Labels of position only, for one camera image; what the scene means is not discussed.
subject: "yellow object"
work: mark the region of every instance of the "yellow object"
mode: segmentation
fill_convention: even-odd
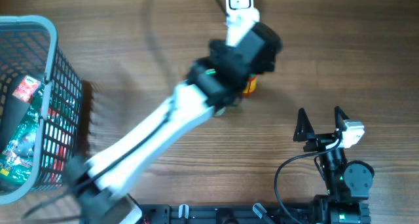
[[[247,82],[247,87],[243,91],[245,96],[250,96],[250,94],[252,94],[256,90],[256,82],[256,76],[253,76],[249,79],[249,81]]]
[[[5,176],[9,175],[9,171],[6,171],[4,168],[1,169],[0,174],[3,174]]]

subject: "wood grain surface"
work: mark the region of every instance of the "wood grain surface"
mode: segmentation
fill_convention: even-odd
[[[339,105],[365,124],[361,143],[346,156],[375,169],[373,223],[417,223],[419,0],[255,0],[255,6],[283,39],[276,72],[260,77],[239,108],[171,146],[132,195],[143,204],[275,204],[277,167],[303,153],[304,144],[292,142],[298,109],[326,133]],[[208,41],[226,35],[213,0],[0,0],[0,14],[41,14],[55,23],[61,49],[92,89],[91,155],[152,112],[208,53]],[[312,159],[291,163],[279,186],[288,202],[326,192]],[[0,207],[0,223],[19,220],[50,196],[31,194]],[[50,209],[77,212],[66,204]]]

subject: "green package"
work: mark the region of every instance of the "green package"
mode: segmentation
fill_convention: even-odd
[[[0,179],[9,185],[21,186],[31,174],[43,93],[44,84],[41,84],[9,144],[0,154]]]

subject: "basket mesh side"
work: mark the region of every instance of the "basket mesh side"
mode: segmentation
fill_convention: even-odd
[[[44,73],[49,44],[46,31],[0,30],[0,125],[11,82],[19,75]]]
[[[62,51],[57,48],[51,77],[40,176],[35,190],[59,187],[65,162],[76,151],[82,103],[82,84]]]

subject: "green snack bag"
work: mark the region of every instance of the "green snack bag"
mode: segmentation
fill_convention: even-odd
[[[9,144],[0,154],[0,179],[9,185],[21,186],[31,174],[43,93],[44,84],[41,84]]]

